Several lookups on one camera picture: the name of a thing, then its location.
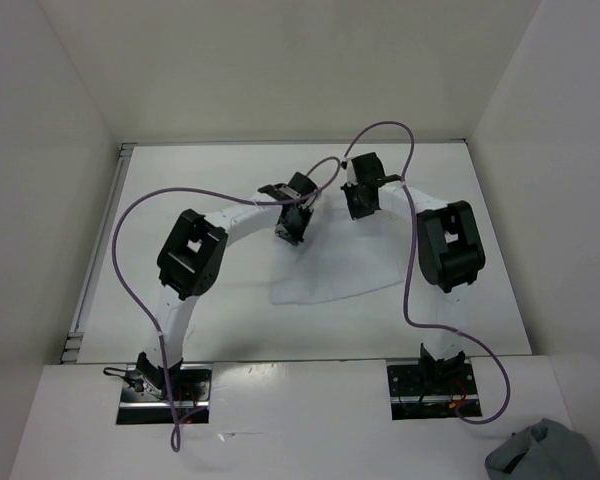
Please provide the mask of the white skirt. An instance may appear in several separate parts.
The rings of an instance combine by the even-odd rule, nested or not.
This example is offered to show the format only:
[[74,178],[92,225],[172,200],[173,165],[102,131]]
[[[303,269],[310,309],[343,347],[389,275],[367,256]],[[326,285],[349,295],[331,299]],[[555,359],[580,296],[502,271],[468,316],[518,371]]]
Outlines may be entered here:
[[304,241],[274,241],[269,301],[313,305],[381,290],[404,280],[409,227],[376,212],[353,220],[342,197],[318,203]]

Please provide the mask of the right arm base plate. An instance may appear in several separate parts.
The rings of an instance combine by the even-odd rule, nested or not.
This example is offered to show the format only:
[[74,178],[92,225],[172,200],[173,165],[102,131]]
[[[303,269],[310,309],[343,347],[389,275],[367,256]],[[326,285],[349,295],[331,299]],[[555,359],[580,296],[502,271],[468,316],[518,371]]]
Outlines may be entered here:
[[392,419],[427,420],[456,417],[460,408],[464,417],[482,415],[474,371],[465,361],[455,372],[441,379],[425,380],[414,359],[389,362],[386,366]]

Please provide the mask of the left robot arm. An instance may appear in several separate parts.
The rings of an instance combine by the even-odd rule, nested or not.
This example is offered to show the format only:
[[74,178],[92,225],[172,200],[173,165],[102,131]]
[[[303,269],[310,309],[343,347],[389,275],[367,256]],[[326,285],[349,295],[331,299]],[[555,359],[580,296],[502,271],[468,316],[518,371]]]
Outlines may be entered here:
[[143,388],[153,397],[168,399],[178,390],[193,309],[218,279],[226,249],[263,229],[298,245],[313,215],[317,191],[311,179],[297,172],[287,183],[261,187],[244,204],[207,215],[193,209],[180,214],[157,258],[159,330],[136,363]]

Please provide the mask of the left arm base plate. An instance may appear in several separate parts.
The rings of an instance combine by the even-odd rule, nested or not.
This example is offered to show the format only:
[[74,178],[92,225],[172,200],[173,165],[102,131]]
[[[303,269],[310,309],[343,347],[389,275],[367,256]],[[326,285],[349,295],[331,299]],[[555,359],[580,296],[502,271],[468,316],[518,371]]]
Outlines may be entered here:
[[[150,389],[140,385],[140,377],[132,365],[127,372],[110,368],[109,372],[123,378],[118,406],[117,425],[172,424],[166,396],[156,397]],[[173,395],[177,417],[185,424],[207,424],[212,386],[210,365],[184,364],[175,381]]]

